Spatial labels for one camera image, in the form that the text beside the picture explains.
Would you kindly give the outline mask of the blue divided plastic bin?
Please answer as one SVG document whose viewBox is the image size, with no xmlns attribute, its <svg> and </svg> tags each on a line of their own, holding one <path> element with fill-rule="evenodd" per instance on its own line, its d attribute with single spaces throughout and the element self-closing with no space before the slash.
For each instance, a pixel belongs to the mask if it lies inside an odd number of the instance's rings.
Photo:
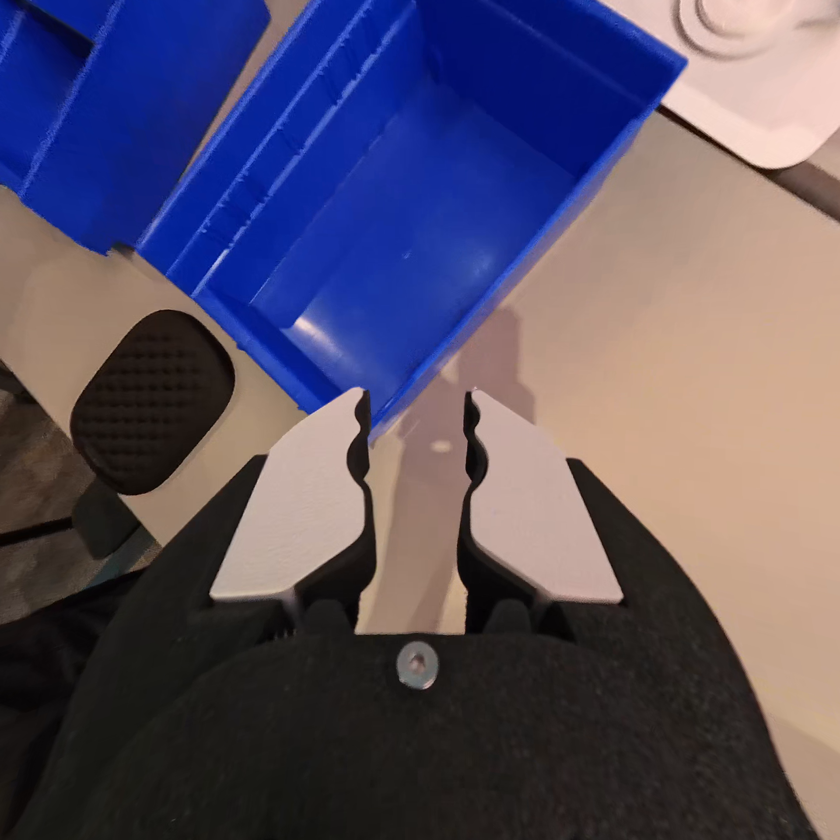
<svg viewBox="0 0 840 840">
<path fill-rule="evenodd" d="M 269 22 L 261 1 L 2 1 L 2 186 L 83 248 L 135 246 Z"/>
</svg>

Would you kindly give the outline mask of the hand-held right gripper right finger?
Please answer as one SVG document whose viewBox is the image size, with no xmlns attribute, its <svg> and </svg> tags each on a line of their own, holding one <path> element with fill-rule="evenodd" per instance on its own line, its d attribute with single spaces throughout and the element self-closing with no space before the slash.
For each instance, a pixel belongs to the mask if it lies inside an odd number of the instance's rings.
<svg viewBox="0 0 840 840">
<path fill-rule="evenodd" d="M 619 604 L 623 591 L 551 436 L 481 390 L 465 395 L 458 575 L 474 597 Z"/>
</svg>

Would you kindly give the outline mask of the person's black clothing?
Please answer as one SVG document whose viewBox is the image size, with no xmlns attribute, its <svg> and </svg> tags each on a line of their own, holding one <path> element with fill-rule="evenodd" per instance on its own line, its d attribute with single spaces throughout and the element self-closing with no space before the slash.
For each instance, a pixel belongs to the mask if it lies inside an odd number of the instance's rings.
<svg viewBox="0 0 840 840">
<path fill-rule="evenodd" d="M 35 792 L 93 649 L 143 573 L 88 587 L 1 626 L 2 838 Z"/>
</svg>

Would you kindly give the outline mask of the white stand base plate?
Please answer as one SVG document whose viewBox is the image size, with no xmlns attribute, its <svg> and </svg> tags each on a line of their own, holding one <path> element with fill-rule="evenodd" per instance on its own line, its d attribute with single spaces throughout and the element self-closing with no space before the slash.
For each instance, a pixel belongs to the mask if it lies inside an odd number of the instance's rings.
<svg viewBox="0 0 840 840">
<path fill-rule="evenodd" d="M 838 1 L 605 1 L 687 59 L 663 107 L 779 170 L 838 130 Z"/>
</svg>

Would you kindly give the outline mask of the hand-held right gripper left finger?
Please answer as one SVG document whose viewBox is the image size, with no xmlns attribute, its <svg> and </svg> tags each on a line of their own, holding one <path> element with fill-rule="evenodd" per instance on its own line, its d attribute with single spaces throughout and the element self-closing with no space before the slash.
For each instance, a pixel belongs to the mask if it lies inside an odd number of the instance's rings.
<svg viewBox="0 0 840 840">
<path fill-rule="evenodd" d="M 375 572 L 370 431 L 370 395 L 352 387 L 272 445 L 213 602 L 355 602 Z"/>
</svg>

